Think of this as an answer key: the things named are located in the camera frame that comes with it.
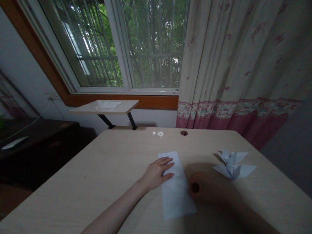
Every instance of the curtain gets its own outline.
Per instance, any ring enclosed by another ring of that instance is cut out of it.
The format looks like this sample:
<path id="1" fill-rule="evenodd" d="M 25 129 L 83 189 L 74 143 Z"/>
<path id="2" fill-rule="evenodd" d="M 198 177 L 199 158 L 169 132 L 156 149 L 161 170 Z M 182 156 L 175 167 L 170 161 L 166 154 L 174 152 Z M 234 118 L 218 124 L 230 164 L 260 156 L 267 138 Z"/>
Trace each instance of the curtain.
<path id="1" fill-rule="evenodd" d="M 38 117 L 36 110 L 0 70 L 0 102 L 12 118 Z"/>
<path id="2" fill-rule="evenodd" d="M 176 127 L 261 149 L 311 90 L 309 0 L 192 0 Z"/>

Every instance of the hand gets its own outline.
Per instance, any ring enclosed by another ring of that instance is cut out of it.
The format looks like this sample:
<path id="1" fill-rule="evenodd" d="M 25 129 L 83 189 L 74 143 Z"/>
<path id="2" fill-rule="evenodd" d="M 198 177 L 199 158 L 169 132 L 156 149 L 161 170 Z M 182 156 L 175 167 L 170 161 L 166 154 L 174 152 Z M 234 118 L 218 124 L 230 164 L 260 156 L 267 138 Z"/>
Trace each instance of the hand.
<path id="1" fill-rule="evenodd" d="M 224 200 L 226 191 L 208 175 L 196 172 L 188 179 L 188 192 L 195 200 L 220 202 Z"/>
<path id="2" fill-rule="evenodd" d="M 159 187 L 163 182 L 174 176 L 174 173 L 168 173 L 163 176 L 164 171 L 175 164 L 173 162 L 169 163 L 172 160 L 169 157 L 160 158 L 147 167 L 144 175 L 138 180 L 138 183 L 143 186 L 145 193 Z"/>

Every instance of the green trees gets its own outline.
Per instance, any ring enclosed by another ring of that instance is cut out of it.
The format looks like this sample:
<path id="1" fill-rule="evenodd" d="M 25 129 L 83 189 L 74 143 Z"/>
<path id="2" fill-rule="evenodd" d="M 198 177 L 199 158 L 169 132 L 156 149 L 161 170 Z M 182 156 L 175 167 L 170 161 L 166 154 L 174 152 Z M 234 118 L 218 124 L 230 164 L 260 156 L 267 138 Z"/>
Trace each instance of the green trees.
<path id="1" fill-rule="evenodd" d="M 104 1 L 52 1 L 70 26 L 67 34 L 78 59 L 84 60 L 81 65 L 91 76 L 90 86 L 123 86 Z M 178 88 L 187 0 L 121 0 L 120 6 L 132 86 Z"/>

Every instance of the window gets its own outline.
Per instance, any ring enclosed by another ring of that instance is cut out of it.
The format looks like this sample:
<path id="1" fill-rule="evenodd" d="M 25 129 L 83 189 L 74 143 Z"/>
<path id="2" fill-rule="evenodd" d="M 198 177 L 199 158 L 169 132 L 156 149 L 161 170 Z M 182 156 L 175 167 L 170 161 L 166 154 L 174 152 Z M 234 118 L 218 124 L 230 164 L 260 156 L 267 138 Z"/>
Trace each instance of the window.
<path id="1" fill-rule="evenodd" d="M 38 1 L 33 22 L 72 93 L 178 94 L 188 0 Z"/>

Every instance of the white wall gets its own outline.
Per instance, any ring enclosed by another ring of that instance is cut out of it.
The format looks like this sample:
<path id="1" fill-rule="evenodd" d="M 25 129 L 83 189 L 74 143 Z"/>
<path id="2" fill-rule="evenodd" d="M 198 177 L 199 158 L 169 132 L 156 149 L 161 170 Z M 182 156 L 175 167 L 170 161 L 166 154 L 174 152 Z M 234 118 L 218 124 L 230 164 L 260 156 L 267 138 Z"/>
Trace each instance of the white wall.
<path id="1" fill-rule="evenodd" d="M 46 92 L 56 92 L 21 37 L 0 8 L 0 68 L 13 82 L 19 91 L 43 114 L 49 105 Z M 63 101 L 54 101 L 43 114 L 45 119 L 77 121 L 81 126 L 94 128 L 100 134 L 107 125 L 97 115 L 79 115 L 69 112 L 71 108 Z M 136 124 L 154 124 L 157 127 L 175 127 L 176 110 L 143 110 L 131 111 Z M 108 118 L 115 125 L 130 125 L 126 115 L 110 115 Z"/>
<path id="2" fill-rule="evenodd" d="M 312 197 L 312 93 L 261 153 Z"/>

